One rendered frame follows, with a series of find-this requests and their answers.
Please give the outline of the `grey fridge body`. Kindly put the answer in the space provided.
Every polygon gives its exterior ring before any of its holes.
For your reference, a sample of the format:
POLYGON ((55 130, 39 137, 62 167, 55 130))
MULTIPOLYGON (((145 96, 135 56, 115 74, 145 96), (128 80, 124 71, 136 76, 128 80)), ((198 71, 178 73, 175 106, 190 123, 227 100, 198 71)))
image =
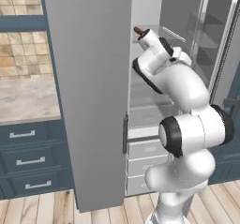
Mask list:
MULTIPOLYGON (((131 4, 131 25, 159 25, 161 0, 132 0, 131 4)), ((233 107, 234 101, 227 97, 227 104, 220 106, 225 110, 233 107)), ((158 139, 158 124, 162 119, 179 114, 178 104, 173 105, 146 105, 131 107, 129 102, 129 123, 127 141, 127 171, 128 162, 132 159, 128 157, 128 144, 130 142, 141 142, 158 139)))

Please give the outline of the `glass fridge shelf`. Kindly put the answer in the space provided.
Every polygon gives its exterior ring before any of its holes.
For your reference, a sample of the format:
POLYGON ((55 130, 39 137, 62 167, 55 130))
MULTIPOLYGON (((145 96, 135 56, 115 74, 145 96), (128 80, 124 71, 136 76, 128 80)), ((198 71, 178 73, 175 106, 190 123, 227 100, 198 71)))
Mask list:
POLYGON ((138 74, 131 72, 130 82, 130 106, 146 105, 173 105, 173 101, 167 96, 154 91, 138 74))
POLYGON ((152 29, 159 37, 165 37, 167 40, 180 40, 186 42, 184 37, 174 33, 174 31, 168 29, 167 27, 160 25, 139 25, 139 28, 143 31, 146 29, 152 29))

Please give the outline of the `white-framed fridge door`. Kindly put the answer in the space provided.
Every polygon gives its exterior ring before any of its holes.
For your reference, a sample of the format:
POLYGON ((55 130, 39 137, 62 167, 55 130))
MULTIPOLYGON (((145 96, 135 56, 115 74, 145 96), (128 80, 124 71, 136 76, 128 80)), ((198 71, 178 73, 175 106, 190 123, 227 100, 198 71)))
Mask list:
POLYGON ((210 101, 225 106, 240 61, 239 0, 161 0, 160 6, 159 25, 186 39, 168 41, 190 56, 210 101))

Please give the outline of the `white fridge drawer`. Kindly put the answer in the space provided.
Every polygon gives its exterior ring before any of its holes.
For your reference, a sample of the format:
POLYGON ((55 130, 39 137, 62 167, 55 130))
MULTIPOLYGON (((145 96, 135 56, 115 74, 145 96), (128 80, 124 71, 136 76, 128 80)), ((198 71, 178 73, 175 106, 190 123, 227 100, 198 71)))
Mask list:
POLYGON ((148 193, 148 192, 149 192, 149 188, 147 187, 144 181, 143 175, 126 177, 126 195, 127 196, 134 196, 134 195, 148 193))
POLYGON ((127 155, 130 159, 156 157, 167 155, 168 152, 162 146, 159 139, 141 142, 130 142, 127 155))
POLYGON ((164 163, 168 160, 168 156, 146 157, 132 159, 127 163, 127 175, 129 177, 144 175, 149 167, 164 163))

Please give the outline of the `blue drawer front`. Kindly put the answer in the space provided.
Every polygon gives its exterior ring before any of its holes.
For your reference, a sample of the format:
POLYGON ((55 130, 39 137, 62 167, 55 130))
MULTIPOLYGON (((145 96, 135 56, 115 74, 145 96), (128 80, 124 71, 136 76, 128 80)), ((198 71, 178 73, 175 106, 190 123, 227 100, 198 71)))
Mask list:
POLYGON ((64 126, 60 120, 0 126, 0 145, 62 140, 63 135, 64 126), (36 131, 35 136, 16 139, 9 138, 10 132, 20 134, 30 132, 31 130, 36 131))
POLYGON ((0 153, 6 173, 25 172, 46 169, 55 166, 64 167, 68 164, 68 151, 62 144, 43 145, 40 147, 25 147, 4 150, 0 153), (46 157, 45 162, 16 166, 16 160, 22 161, 46 157))
POLYGON ((14 175, 7 179, 16 198, 37 195, 73 188, 72 174, 68 169, 53 170, 50 172, 35 172, 21 175, 14 175), (36 189, 25 189, 25 184, 37 185, 52 181, 50 187, 36 189))

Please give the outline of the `blue wall shelf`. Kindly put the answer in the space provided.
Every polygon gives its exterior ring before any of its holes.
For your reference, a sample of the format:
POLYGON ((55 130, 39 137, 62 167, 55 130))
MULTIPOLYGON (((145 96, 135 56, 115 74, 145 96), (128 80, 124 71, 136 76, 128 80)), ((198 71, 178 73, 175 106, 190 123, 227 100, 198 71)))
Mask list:
POLYGON ((46 31, 43 15, 0 16, 0 33, 46 31))

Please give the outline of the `grey fridge door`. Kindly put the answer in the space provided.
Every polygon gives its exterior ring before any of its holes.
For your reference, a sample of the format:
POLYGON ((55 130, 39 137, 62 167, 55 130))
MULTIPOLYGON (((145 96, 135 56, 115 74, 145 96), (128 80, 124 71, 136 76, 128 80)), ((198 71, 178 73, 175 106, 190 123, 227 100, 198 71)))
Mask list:
POLYGON ((131 0, 45 0, 81 212, 125 196, 131 0))

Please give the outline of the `blue cupboard run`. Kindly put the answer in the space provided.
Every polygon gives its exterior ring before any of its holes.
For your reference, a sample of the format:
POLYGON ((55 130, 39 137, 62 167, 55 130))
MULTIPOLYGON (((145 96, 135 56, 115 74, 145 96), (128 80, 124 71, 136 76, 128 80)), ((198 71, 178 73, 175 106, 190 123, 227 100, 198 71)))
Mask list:
POLYGON ((234 137, 227 144, 211 149, 216 159, 216 170, 209 184, 219 184, 240 179, 240 106, 233 115, 234 137))

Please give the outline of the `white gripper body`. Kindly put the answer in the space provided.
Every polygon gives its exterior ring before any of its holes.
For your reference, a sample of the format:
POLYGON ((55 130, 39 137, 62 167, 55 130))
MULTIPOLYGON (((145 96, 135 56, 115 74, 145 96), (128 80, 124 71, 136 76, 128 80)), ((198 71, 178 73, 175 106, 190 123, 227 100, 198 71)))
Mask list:
POLYGON ((138 37, 138 42, 144 50, 148 48, 158 49, 160 44, 158 35, 152 29, 145 30, 143 34, 138 37))

